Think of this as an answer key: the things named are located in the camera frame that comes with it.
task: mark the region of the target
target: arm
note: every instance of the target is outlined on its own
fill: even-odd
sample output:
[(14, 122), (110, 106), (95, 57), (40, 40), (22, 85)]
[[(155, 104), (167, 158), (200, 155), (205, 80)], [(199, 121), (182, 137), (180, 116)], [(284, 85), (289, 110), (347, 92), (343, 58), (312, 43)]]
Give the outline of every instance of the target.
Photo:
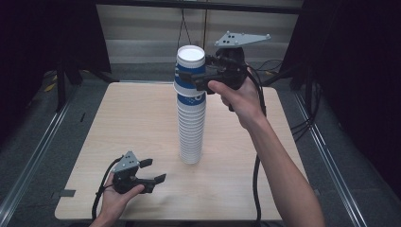
[(251, 80), (246, 79), (237, 91), (217, 81), (210, 81), (208, 86), (221, 95), (225, 105), (233, 106), (242, 127), (250, 134), (284, 223), (287, 226), (324, 226), (319, 202), (261, 112)]
[[(113, 173), (110, 173), (105, 186), (113, 184)], [(103, 201), (99, 216), (91, 224), (91, 227), (109, 227), (123, 214), (127, 203), (144, 190), (144, 186), (139, 184), (125, 194), (119, 194), (113, 187), (106, 188), (103, 192)]]

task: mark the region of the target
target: person's left hand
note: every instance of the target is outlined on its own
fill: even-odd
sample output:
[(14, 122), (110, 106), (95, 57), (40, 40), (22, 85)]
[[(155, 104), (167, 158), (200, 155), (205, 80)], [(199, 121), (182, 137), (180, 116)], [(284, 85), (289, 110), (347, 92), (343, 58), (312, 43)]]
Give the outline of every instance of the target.
[[(111, 172), (104, 186), (113, 183), (114, 174)], [(123, 214), (127, 203), (144, 190), (144, 186), (139, 184), (125, 194), (119, 194), (112, 186), (109, 186), (103, 192), (103, 201), (99, 216), (91, 226), (111, 226)]]

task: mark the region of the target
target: hand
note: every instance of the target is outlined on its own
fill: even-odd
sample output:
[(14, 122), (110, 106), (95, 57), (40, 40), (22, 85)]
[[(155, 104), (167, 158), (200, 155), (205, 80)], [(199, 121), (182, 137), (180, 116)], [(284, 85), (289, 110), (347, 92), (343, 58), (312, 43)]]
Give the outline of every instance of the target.
[(251, 79), (246, 78), (238, 90), (214, 80), (209, 81), (208, 87), (221, 95), (226, 106), (232, 105), (244, 129), (249, 130), (256, 117), (266, 118), (261, 111), (259, 96)]
[[(111, 172), (105, 186), (113, 184), (113, 175)], [(144, 188), (139, 184), (127, 193), (119, 194), (112, 186), (107, 187), (103, 192), (100, 214), (91, 226), (112, 226), (121, 217), (130, 199), (141, 193)]]

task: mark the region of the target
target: stack of cups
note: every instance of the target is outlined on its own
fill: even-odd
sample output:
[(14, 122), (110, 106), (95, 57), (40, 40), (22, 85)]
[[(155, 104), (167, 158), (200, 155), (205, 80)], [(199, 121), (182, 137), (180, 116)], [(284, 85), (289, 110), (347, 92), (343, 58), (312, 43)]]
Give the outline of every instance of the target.
[(204, 60), (203, 49), (195, 45), (183, 46), (177, 52), (174, 89), (177, 92), (180, 156), (187, 164), (195, 164), (201, 158), (206, 93), (197, 91), (193, 84), (182, 81), (178, 71), (204, 73)]

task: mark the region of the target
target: wooden table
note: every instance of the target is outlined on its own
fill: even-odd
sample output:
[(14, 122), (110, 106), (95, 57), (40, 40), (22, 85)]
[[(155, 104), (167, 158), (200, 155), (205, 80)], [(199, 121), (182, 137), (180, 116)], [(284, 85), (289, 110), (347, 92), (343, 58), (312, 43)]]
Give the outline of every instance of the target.
[[(294, 163), (305, 170), (276, 91), (265, 88), (268, 119)], [(109, 164), (132, 150), (153, 165), (138, 170), (139, 178), (166, 173), (152, 194), (128, 204), (122, 219), (254, 220), (252, 178), (255, 150), (235, 113), (218, 95), (206, 98), (202, 157), (187, 165), (179, 156), (176, 92), (172, 84), (112, 83), (100, 104), (61, 198), (59, 219), (89, 219), (102, 177)], [(262, 166), (259, 170), (262, 219), (281, 219)]]

